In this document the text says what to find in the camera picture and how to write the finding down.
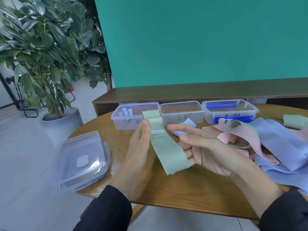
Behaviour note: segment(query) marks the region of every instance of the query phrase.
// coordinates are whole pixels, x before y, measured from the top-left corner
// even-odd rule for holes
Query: black sleeve
[[[132,214],[129,200],[118,189],[107,185],[82,213],[73,231],[127,230]]]
[[[263,213],[259,228],[261,231],[307,231],[308,202],[297,190],[285,192]]]

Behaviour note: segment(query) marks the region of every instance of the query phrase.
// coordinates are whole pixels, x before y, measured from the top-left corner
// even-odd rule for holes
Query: green wall
[[[308,77],[308,0],[96,0],[116,87]]]

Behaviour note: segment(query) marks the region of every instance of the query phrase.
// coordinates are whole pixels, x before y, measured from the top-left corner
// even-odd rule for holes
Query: round wooden table
[[[281,124],[283,124],[283,114],[308,116],[308,110],[298,108],[268,104],[255,104],[255,106],[260,110],[256,118],[273,119]],[[108,142],[112,154],[112,163],[106,175],[96,183],[77,191],[80,195],[98,197],[125,159],[129,140],[134,131],[118,131],[110,116],[111,113],[99,116],[78,128],[70,136],[71,138],[98,131],[102,140]],[[208,126],[205,120],[197,125],[198,128],[203,126]],[[168,133],[175,141],[179,141],[178,137],[169,131]],[[284,190],[289,189],[288,186],[280,186]],[[147,165],[134,184],[129,200],[142,205],[258,219],[242,192],[230,178],[214,174],[198,165],[174,175],[166,175],[152,146]]]

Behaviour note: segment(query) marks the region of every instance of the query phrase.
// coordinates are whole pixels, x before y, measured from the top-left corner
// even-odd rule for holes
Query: plant pot
[[[79,110],[76,107],[67,108],[64,113],[60,111],[60,114],[63,116],[60,119],[55,119],[55,115],[49,113],[40,119],[43,129],[55,146],[66,140],[83,125]]]

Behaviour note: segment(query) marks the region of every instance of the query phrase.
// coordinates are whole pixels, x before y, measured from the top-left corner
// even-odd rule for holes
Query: clear plastic box
[[[198,101],[166,103],[160,105],[164,126],[180,124],[190,118],[194,123],[202,123],[204,109]]]
[[[119,113],[123,108],[132,109],[133,115],[120,116]],[[159,109],[158,102],[121,104],[111,115],[117,130],[135,130],[143,120],[142,112],[147,110]]]
[[[219,118],[251,122],[259,112],[255,106],[240,99],[203,101],[202,106],[205,119],[210,125],[218,124]]]
[[[101,141],[98,131],[59,143],[49,185],[57,186],[59,193],[81,190],[105,175],[109,158],[108,144]]]

